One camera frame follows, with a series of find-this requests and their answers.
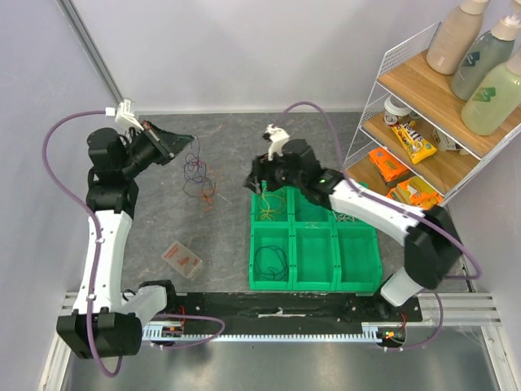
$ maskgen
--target small plastic box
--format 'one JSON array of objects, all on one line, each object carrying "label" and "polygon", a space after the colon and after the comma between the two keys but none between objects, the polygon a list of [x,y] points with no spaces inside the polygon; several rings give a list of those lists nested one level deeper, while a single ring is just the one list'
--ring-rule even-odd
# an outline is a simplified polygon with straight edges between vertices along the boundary
[{"label": "small plastic box", "polygon": [[161,257],[186,279],[194,278],[203,265],[201,258],[178,241],[173,242]]}]

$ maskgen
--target gray table surface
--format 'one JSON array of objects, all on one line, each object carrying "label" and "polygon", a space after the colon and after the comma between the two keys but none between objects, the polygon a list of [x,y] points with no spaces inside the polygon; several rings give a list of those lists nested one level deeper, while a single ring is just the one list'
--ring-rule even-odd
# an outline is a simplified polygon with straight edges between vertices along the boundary
[{"label": "gray table surface", "polygon": [[[261,138],[275,114],[203,114],[148,116],[159,127],[179,134],[198,135],[201,160],[217,183],[215,205],[191,198],[182,191],[182,153],[166,166],[152,165],[139,175],[139,197],[134,223],[125,249],[122,287],[137,288],[142,281],[171,279],[180,292],[241,292],[249,289],[248,259],[251,192],[242,187],[252,158],[267,152]],[[332,113],[344,154],[352,140],[359,112]],[[296,113],[284,128],[293,138],[305,138],[322,166],[339,168],[331,132],[320,114]],[[354,150],[365,145],[357,137]],[[188,187],[199,194],[197,187]],[[188,280],[161,258],[175,240],[203,260],[203,269]],[[379,232],[384,278],[403,265],[403,248]],[[461,267],[454,273],[461,274]],[[447,281],[441,292],[465,292],[466,284]]]}]

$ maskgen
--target green bottle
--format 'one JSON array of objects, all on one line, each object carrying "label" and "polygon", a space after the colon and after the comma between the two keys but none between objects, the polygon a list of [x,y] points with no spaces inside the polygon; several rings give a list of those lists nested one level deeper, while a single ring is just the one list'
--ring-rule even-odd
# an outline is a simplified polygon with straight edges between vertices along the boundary
[{"label": "green bottle", "polygon": [[463,106],[465,125],[480,136],[489,136],[521,104],[521,49],[497,65]]},{"label": "green bottle", "polygon": [[519,29],[521,16],[506,16],[474,42],[451,83],[453,93],[459,99],[469,100],[487,73],[509,59]]}]

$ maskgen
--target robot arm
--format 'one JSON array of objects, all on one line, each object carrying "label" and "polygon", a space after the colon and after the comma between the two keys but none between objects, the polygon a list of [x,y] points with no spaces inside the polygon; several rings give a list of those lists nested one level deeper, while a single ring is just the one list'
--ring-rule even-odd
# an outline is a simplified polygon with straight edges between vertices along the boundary
[{"label": "robot arm", "polygon": [[[123,102],[116,123],[132,126],[129,139],[111,128],[96,130],[87,138],[93,167],[88,177],[86,203],[95,212],[102,230],[99,267],[91,297],[95,344],[102,358],[136,354],[141,346],[142,327],[162,310],[177,311],[175,291],[168,280],[145,282],[136,296],[123,301],[121,270],[138,198],[134,179],[152,163],[168,164],[194,138],[162,130],[149,121],[140,124],[128,112],[128,103]],[[97,244],[92,218],[89,239],[85,271],[72,314],[60,316],[56,325],[58,334],[79,358],[93,357],[86,333],[88,287],[93,278]]]},{"label": "robot arm", "polygon": [[424,217],[459,240],[445,209],[436,206],[424,211],[389,200],[354,181],[352,187],[341,172],[322,168],[305,140],[290,140],[283,129],[270,125],[263,138],[272,142],[269,153],[253,160],[245,187],[256,194],[261,193],[262,182],[265,182],[267,191],[282,186],[297,187],[312,204],[367,222],[405,247],[404,267],[378,290],[378,294],[391,305],[403,305],[424,288],[436,288],[460,257],[459,249],[443,236],[378,200],[399,205],[409,215]]}]

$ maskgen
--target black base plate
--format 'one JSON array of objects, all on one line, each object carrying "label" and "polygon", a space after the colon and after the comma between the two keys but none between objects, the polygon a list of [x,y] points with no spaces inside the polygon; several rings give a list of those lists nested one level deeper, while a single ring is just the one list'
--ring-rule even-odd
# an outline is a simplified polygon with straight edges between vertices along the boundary
[{"label": "black base plate", "polygon": [[[376,297],[354,293],[187,293],[178,295],[186,314],[206,315],[225,321],[225,335],[311,335],[360,333],[363,322],[401,323],[401,312],[408,322],[421,322],[418,298],[409,299],[384,319],[377,311]],[[267,317],[259,314],[305,314],[304,317]],[[187,321],[189,335],[213,334],[214,322]]]}]

